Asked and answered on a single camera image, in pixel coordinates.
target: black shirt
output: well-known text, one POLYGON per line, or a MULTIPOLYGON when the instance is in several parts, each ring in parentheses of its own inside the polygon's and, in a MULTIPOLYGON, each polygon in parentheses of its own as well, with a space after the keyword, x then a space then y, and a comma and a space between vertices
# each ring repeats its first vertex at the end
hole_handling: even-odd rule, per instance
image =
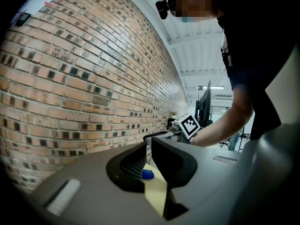
POLYGON ((232 67, 223 56, 232 89, 247 87, 255 111, 251 139, 280 125, 265 89, 285 64, 298 38, 296 0, 216 0, 232 67))

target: computer monitor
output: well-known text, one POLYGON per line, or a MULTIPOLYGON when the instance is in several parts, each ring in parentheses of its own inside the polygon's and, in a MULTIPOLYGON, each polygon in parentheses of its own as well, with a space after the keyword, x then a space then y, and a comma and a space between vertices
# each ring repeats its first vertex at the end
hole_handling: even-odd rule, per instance
POLYGON ((211 124, 210 121, 210 101, 211 101, 211 91, 210 91, 210 82, 208 83, 207 89, 199 101, 199 117, 198 123, 202 128, 207 127, 211 124))

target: fluorescent light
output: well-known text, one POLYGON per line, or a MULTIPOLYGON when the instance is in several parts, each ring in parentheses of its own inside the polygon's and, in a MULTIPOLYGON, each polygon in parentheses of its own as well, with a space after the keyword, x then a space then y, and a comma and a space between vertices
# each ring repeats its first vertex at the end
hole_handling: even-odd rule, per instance
POLYGON ((210 89, 224 89, 224 87, 210 87, 210 89))

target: white ceiling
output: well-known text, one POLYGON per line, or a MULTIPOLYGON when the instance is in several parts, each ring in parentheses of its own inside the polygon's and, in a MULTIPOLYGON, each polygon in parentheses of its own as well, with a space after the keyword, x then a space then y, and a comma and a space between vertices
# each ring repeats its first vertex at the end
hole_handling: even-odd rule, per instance
POLYGON ((220 46, 222 29, 216 19, 197 23, 182 23, 170 13, 161 20, 155 3, 158 0, 132 0, 146 15, 164 42, 180 74, 191 105, 198 99, 197 86, 224 86, 224 90, 212 90, 212 105, 230 106, 232 90, 222 61, 220 46))

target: monitor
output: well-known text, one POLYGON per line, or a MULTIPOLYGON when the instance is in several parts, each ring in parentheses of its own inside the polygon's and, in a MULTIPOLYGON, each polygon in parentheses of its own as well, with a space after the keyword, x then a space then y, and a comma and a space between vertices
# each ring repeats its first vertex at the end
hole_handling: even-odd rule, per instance
POLYGON ((207 89, 199 101, 199 118, 198 123, 202 128, 207 127, 211 124, 210 121, 210 100, 211 100, 211 91, 210 91, 210 82, 208 83, 207 89))

